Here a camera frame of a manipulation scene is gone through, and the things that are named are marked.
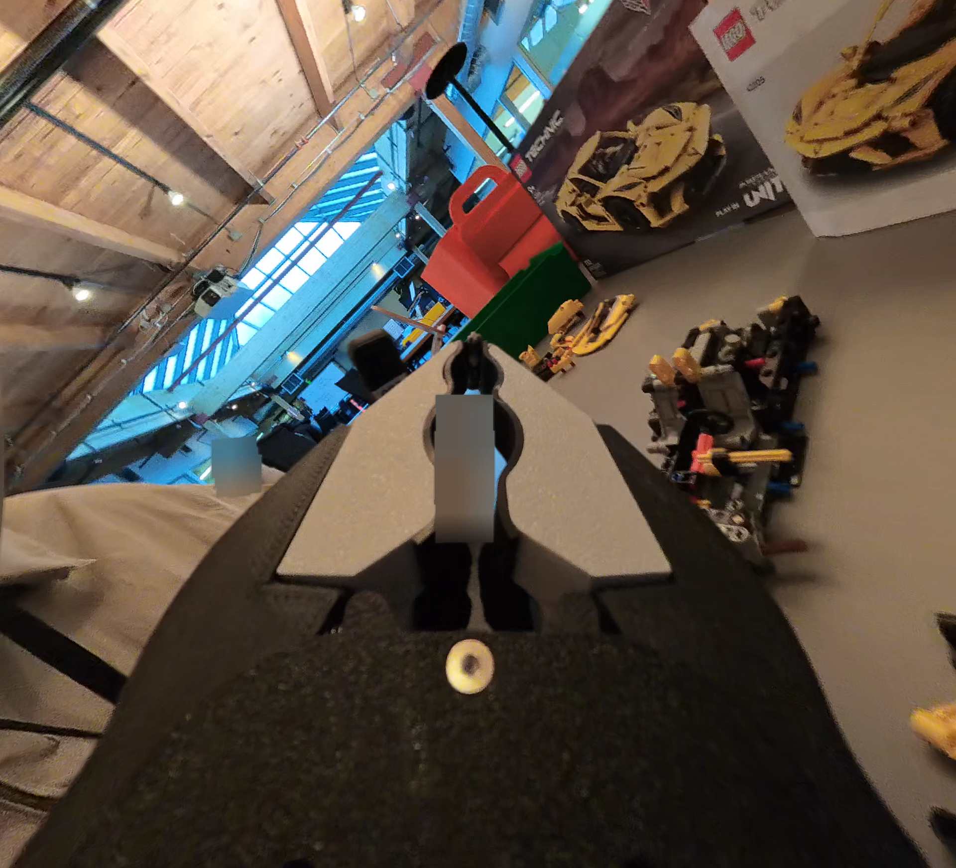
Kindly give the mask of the black round-headed pole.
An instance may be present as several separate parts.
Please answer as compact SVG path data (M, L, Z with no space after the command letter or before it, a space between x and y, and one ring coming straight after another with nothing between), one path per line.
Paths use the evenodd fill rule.
M453 89L472 109L474 115L496 136L508 157L514 154L515 148L504 132L458 80L458 74L466 65L468 58L467 43L459 41L451 46L431 71L424 86L424 97L460 140L468 145L475 155L481 157L484 163L490 164L492 153L484 138L477 133L447 95L448 89Z

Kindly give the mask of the white ceiling-mounted device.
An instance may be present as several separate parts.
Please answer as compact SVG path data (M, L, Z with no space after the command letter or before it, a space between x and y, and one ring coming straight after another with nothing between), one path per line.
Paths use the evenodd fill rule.
M229 320L247 296L240 281L221 266L198 277L192 288L193 310L201 319Z

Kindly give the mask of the large yellow car body panel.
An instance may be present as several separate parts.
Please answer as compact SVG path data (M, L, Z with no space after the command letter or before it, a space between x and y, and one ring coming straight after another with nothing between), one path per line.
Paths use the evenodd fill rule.
M581 358L606 347L627 323L638 303L633 293L622 293L614 299L602 301L572 339L571 353Z

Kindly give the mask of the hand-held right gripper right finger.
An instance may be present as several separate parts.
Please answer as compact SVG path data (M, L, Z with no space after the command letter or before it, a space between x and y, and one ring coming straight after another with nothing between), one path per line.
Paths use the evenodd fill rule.
M596 424L503 350L484 351L515 427L500 479L503 524L517 541L512 577L540 620L567 598L669 581L672 566Z

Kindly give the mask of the partly built toy car chassis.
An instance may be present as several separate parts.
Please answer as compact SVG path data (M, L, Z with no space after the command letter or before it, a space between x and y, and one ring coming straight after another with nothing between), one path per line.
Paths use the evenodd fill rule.
M818 329L803 299L784 295L747 326L712 319L691 329L669 359L652 358L641 385L648 453L762 575L777 555L806 550L771 540L767 527L803 481L809 436L795 408L802 380L818 372L809 358Z

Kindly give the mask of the white Technic instruction booklet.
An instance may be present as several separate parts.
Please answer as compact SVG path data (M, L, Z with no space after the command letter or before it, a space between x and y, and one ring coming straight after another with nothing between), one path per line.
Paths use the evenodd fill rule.
M953 212L955 0L712 0L692 32L809 229Z

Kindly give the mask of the person's beige jacket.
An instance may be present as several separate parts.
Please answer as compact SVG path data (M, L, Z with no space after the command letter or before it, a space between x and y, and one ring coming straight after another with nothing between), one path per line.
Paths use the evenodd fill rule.
M9 496L2 588L28 576L21 605L129 676L176 593L212 545L283 474L220 497L204 484L94 484ZM2 635L2 722L104 731L113 707ZM76 779L94 739L2 730L2 866L11 866Z

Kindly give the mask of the red plastic bin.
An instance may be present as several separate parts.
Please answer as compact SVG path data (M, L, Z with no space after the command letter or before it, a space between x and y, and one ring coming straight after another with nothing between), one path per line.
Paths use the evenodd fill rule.
M422 272L424 283L473 319L546 249L567 242L507 169L477 168L448 203L452 225Z

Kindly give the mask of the green plastic bin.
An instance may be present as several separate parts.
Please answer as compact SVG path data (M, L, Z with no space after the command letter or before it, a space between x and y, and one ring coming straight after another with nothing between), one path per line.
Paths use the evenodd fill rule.
M460 329L455 341L478 334L489 345L519 360L549 335L548 324L567 300L581 300L591 290L589 278L564 244L532 258L479 314Z

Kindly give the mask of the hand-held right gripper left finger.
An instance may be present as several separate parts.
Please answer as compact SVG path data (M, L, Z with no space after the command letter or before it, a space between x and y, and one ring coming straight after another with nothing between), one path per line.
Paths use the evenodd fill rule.
M347 428L276 577L282 583L373 592L400 622L466 628L472 555L434 539L429 429L436 396L463 348L449 343L394 383Z

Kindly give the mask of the pile of building bricks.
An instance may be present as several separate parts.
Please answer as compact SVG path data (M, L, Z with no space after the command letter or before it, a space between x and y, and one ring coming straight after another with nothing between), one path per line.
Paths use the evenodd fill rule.
M950 661L955 665L955 615L950 612L935 614L937 630L950 649ZM955 761L955 704L950 702L935 707L916 709L911 713L912 730L939 754ZM955 857L955 813L944 807L933 807L927 816L936 838Z

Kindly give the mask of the dark toy car box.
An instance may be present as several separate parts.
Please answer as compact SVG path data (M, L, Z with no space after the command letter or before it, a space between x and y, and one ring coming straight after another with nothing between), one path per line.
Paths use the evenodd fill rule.
M581 1L510 167L592 277L610 277L792 201L691 32L707 0Z

